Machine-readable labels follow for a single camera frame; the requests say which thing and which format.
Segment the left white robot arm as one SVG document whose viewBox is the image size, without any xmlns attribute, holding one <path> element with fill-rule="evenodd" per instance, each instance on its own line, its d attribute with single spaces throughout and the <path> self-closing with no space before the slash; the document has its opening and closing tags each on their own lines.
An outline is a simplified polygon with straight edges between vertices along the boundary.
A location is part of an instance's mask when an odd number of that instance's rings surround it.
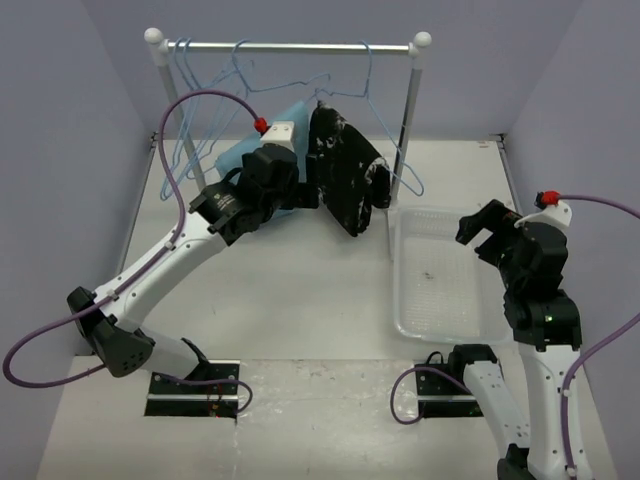
<svg viewBox="0 0 640 480">
<path fill-rule="evenodd" d="M 201 390 L 208 379 L 201 350 L 142 325 L 191 272 L 291 206 L 300 188 L 293 148 L 263 142 L 243 154 L 241 166 L 206 186 L 166 237 L 119 278 L 95 290 L 74 289 L 67 304 L 76 326 L 109 373 L 121 378 L 143 369 L 171 376 L 187 393 Z"/>
</svg>

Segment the black white-patterned trousers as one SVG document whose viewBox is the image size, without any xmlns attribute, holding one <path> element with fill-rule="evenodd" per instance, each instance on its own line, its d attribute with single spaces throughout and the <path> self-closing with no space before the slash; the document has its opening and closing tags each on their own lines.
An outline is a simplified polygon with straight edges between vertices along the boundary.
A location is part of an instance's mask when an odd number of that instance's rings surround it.
<svg viewBox="0 0 640 480">
<path fill-rule="evenodd" d="M 388 163 L 336 109 L 320 101 L 309 125 L 321 201 L 352 237 L 365 232 L 371 212 L 391 203 Z"/>
</svg>

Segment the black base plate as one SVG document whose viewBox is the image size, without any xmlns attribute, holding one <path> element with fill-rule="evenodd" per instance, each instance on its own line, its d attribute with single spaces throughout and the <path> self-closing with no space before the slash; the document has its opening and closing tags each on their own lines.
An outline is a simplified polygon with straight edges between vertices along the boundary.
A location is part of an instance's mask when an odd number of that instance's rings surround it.
<svg viewBox="0 0 640 480">
<path fill-rule="evenodd" d="M 419 412 L 429 418 L 475 418 L 483 413 L 474 397 L 442 376 L 417 372 Z"/>
<path fill-rule="evenodd" d="M 230 418 L 240 408 L 239 386 L 189 386 L 171 382 L 154 372 L 150 379 L 144 415 L 146 417 Z"/>
</svg>

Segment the metal clothes rack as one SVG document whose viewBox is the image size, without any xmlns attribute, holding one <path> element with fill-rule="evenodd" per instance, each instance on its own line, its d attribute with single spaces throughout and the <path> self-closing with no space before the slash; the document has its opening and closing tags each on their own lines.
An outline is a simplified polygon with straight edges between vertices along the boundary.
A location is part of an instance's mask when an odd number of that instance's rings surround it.
<svg viewBox="0 0 640 480">
<path fill-rule="evenodd" d="M 153 62 L 157 67 L 160 64 L 160 54 L 158 47 L 162 40 L 168 40 L 164 34 L 157 28 L 148 28 L 144 32 L 144 40 L 148 45 Z M 197 48 L 200 53 L 231 53 L 231 48 L 236 43 L 224 43 L 224 42 L 198 42 Z M 417 98 L 419 94 L 419 87 L 423 72 L 423 62 L 421 61 L 422 51 L 432 44 L 432 35 L 426 31 L 416 33 L 413 40 L 406 45 L 371 45 L 373 48 L 373 56 L 380 55 L 395 55 L 406 56 L 411 59 L 411 72 L 409 76 L 409 84 L 407 87 L 405 107 L 403 118 L 400 126 L 399 136 L 402 140 L 401 145 L 406 146 L 408 150 L 410 134 L 413 124 L 413 118 L 415 108 L 417 104 Z M 246 51 L 250 53 L 258 54 L 326 54 L 326 55 L 365 55 L 367 57 L 364 47 L 358 44 L 344 44 L 344 43 L 265 43 L 265 42 L 253 42 L 242 45 L 236 52 Z M 394 167 L 393 172 L 399 172 L 398 167 Z M 414 177 L 409 173 L 408 168 L 405 167 L 402 178 L 407 181 L 411 186 L 418 189 L 417 182 Z M 391 197 L 393 201 L 398 199 L 399 189 L 404 187 L 402 185 L 393 186 L 391 176 Z"/>
</svg>

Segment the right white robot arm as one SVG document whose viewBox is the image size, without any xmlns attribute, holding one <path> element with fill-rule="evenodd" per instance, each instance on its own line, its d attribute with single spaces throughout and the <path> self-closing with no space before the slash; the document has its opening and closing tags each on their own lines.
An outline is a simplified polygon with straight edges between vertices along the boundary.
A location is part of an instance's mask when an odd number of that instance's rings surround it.
<svg viewBox="0 0 640 480">
<path fill-rule="evenodd" d="M 493 434 L 501 479 L 591 479 L 574 384 L 582 332 L 575 302 L 562 290 L 568 259 L 564 233 L 570 207 L 560 201 L 522 216 L 498 200 L 459 221 L 456 240 L 469 244 L 481 231 L 478 258 L 495 267 L 505 292 L 505 318 L 517 344 L 527 387 L 522 413 L 493 350 L 457 345 L 446 368 L 448 385 L 470 392 Z"/>
</svg>

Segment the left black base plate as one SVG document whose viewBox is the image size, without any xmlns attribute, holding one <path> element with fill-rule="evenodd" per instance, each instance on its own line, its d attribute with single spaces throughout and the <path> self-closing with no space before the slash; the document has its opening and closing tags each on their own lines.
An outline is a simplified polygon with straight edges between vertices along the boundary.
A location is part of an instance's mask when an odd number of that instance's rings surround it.
<svg viewBox="0 0 640 480">
<path fill-rule="evenodd" d="M 154 372 L 150 379 L 144 415 L 146 417 L 230 418 L 240 408 L 239 386 L 189 386 L 171 382 Z"/>
</svg>

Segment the clear plastic basket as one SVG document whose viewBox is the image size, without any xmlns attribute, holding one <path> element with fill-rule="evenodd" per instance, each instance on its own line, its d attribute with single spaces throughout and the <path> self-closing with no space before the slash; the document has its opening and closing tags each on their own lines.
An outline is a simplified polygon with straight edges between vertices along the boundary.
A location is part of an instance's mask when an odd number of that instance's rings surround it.
<svg viewBox="0 0 640 480">
<path fill-rule="evenodd" d="M 498 271 L 455 240 L 459 211 L 394 212 L 392 315 L 403 336 L 429 343 L 501 345 L 511 340 Z"/>
</svg>

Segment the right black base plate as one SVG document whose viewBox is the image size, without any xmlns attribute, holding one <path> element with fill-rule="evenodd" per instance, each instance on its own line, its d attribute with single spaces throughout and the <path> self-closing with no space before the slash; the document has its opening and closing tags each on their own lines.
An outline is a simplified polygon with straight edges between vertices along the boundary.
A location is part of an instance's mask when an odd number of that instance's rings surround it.
<svg viewBox="0 0 640 480">
<path fill-rule="evenodd" d="M 474 397 L 442 376 L 417 372 L 419 412 L 429 418 L 475 418 L 483 413 Z"/>
</svg>

